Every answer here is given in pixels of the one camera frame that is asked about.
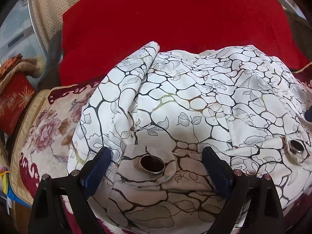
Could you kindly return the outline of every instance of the red cushion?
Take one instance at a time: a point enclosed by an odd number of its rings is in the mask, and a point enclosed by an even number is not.
[[[63,22],[62,85],[106,74],[151,40],[192,53],[252,44],[290,68],[308,63],[276,0],[81,0]]]
[[[34,94],[34,88],[21,72],[14,74],[2,91],[0,95],[0,129],[9,136],[13,134],[21,113]]]

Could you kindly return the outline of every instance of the metal rivet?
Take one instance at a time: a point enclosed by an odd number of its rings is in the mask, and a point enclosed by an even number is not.
[[[139,161],[141,169],[148,173],[160,174],[165,170],[165,163],[157,156],[145,155]]]
[[[236,170],[234,170],[234,174],[236,176],[241,176],[241,175],[243,175],[243,172],[241,170],[236,169]]]
[[[269,174],[264,174],[263,175],[264,176],[264,178],[266,179],[266,180],[271,180],[272,179],[272,177],[269,175]]]
[[[78,175],[79,175],[79,173],[80,173],[80,171],[79,171],[79,170],[73,170],[73,171],[71,172],[71,176],[76,177],[76,176],[78,176]]]
[[[303,147],[303,145],[296,140],[291,140],[289,142],[289,150],[293,153],[293,154],[301,154],[305,151],[305,148]]]
[[[50,175],[46,174],[46,173],[41,176],[41,179],[43,179],[43,180],[47,180],[49,178],[51,178]]]

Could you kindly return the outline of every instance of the red box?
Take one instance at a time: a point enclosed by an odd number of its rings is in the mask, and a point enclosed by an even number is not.
[[[21,113],[35,91],[26,76],[16,73],[0,95],[0,128],[12,135]]]

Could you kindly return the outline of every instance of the white curtain fabric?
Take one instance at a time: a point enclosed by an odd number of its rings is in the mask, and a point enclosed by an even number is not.
[[[113,68],[82,108],[68,172],[107,146],[113,161],[89,199],[98,218],[139,233],[204,233],[225,201],[202,149],[247,175],[269,173],[284,208],[312,183],[312,124],[304,119],[311,105],[285,64],[254,46],[159,53],[150,42]],[[291,140],[303,153],[289,149]],[[164,173],[140,169],[149,154],[165,162]]]

